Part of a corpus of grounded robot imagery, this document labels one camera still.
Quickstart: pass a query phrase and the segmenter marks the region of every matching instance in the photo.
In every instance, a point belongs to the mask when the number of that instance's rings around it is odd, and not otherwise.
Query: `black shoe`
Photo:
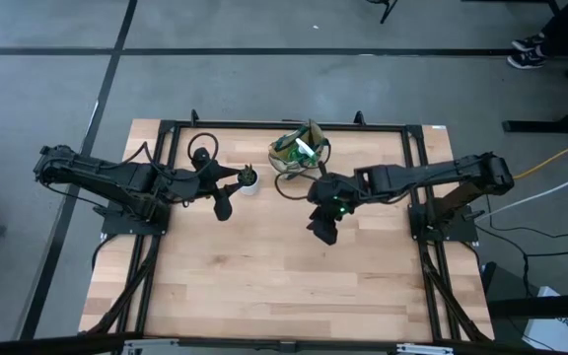
[[[517,39],[512,41],[514,48],[520,51],[530,51],[544,42],[544,35],[538,34],[529,36],[525,39]]]
[[[544,65],[544,57],[536,53],[535,50],[529,52],[510,55],[508,63],[517,69],[537,69]]]

